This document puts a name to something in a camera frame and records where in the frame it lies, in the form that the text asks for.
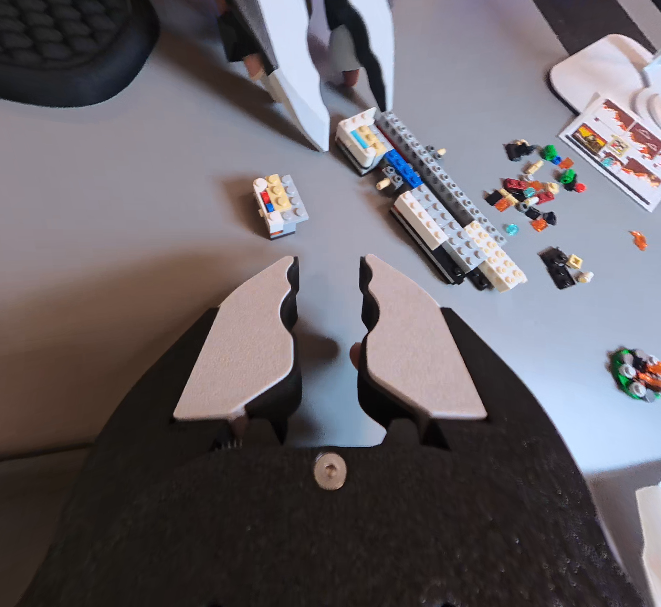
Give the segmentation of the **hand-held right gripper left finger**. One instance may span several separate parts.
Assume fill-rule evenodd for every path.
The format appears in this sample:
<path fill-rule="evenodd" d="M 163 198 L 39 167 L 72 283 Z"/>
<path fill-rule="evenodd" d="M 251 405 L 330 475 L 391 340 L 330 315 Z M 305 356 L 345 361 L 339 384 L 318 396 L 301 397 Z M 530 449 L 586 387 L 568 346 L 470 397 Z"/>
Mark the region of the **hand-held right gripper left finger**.
<path fill-rule="evenodd" d="M 219 305 L 173 412 L 177 421 L 237 421 L 291 372 L 294 341 L 282 306 L 295 296 L 297 268 L 297 258 L 285 256 Z"/>

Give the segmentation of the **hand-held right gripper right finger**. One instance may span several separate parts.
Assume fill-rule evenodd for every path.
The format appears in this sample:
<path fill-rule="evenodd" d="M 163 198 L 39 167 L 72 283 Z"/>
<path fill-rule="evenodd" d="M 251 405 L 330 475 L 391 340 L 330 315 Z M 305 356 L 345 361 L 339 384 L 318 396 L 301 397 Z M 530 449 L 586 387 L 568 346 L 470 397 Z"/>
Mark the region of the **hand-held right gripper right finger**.
<path fill-rule="evenodd" d="M 442 313 L 418 283 L 373 254 L 361 257 L 362 341 L 358 396 L 382 427 L 410 419 L 418 429 L 432 420 L 487 417 L 473 379 Z"/>

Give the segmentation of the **long grey white lego assembly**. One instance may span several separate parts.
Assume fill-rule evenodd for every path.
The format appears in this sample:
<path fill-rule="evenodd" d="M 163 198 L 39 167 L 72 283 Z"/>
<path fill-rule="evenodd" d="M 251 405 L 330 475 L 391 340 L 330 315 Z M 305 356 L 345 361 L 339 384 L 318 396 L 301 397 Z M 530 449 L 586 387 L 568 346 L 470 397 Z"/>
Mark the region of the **long grey white lego assembly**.
<path fill-rule="evenodd" d="M 424 146 L 392 111 L 375 107 L 336 126 L 335 143 L 361 176 L 375 173 L 390 212 L 451 285 L 509 292 L 527 277 L 506 238 L 443 167 L 443 149 Z"/>

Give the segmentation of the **small grey tan lego assembly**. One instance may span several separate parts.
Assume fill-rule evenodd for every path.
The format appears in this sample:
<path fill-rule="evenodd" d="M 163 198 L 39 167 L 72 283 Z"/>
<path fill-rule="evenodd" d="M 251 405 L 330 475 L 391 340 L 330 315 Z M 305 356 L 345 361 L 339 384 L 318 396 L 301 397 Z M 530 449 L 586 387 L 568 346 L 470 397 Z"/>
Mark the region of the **small grey tan lego assembly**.
<path fill-rule="evenodd" d="M 297 226 L 309 219 L 290 174 L 257 178 L 252 188 L 270 240 L 294 234 Z"/>

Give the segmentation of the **pile of loose lego pieces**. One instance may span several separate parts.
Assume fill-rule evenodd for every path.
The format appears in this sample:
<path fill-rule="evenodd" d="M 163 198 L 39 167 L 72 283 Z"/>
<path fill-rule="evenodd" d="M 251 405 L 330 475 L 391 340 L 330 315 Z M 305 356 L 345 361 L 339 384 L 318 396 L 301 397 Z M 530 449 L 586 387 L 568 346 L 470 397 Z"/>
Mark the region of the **pile of loose lego pieces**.
<path fill-rule="evenodd" d="M 550 205 L 562 192 L 586 192 L 574 161 L 562 156 L 554 144 L 517 139 L 505 143 L 503 149 L 508 160 L 519 168 L 518 173 L 502 178 L 499 186 L 483 193 L 483 198 L 501 213 L 517 211 L 536 232 L 557 224 Z"/>

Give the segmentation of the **green lego base with flames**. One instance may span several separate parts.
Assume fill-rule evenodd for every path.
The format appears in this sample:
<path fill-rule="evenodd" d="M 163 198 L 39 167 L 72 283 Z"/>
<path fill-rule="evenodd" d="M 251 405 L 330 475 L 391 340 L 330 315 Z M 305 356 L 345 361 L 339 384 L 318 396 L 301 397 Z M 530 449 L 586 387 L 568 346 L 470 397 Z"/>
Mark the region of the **green lego base with flames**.
<path fill-rule="evenodd" d="M 617 386 L 629 397 L 653 403 L 660 399 L 660 359 L 641 349 L 622 348 L 609 357 Z"/>

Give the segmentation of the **small black tan brick cluster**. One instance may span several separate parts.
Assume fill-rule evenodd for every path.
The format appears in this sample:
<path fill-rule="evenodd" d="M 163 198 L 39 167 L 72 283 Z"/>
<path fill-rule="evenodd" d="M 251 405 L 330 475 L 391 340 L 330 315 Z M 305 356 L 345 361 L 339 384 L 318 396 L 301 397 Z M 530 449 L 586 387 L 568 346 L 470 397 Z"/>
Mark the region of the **small black tan brick cluster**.
<path fill-rule="evenodd" d="M 564 290 L 576 284 L 567 267 L 568 256 L 558 247 L 549 247 L 539 256 L 557 289 Z"/>

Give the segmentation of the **black mesh chair seat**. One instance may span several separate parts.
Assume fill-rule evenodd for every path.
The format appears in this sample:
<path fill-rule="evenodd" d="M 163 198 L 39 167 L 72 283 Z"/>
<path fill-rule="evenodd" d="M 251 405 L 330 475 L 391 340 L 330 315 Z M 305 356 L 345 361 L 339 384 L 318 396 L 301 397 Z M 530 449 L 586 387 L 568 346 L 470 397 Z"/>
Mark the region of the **black mesh chair seat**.
<path fill-rule="evenodd" d="M 149 0 L 1 0 L 1 99 L 104 102 L 136 78 L 159 34 Z"/>

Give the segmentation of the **printed instruction booklet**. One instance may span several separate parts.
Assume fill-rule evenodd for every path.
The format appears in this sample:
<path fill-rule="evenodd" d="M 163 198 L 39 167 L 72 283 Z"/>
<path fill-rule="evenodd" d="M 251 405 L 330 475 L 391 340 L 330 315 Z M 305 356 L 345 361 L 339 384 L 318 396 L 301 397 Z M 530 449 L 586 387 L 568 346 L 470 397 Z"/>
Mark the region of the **printed instruction booklet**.
<path fill-rule="evenodd" d="M 660 129 L 653 121 L 599 96 L 558 138 L 646 211 L 660 204 Z"/>

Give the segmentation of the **white sheet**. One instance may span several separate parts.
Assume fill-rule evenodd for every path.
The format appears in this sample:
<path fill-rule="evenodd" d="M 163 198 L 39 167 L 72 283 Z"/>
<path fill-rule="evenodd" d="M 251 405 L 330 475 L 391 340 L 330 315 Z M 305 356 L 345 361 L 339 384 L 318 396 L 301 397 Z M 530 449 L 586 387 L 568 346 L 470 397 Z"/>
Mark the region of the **white sheet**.
<path fill-rule="evenodd" d="M 643 538 L 642 566 L 653 606 L 660 606 L 660 484 L 635 493 Z"/>

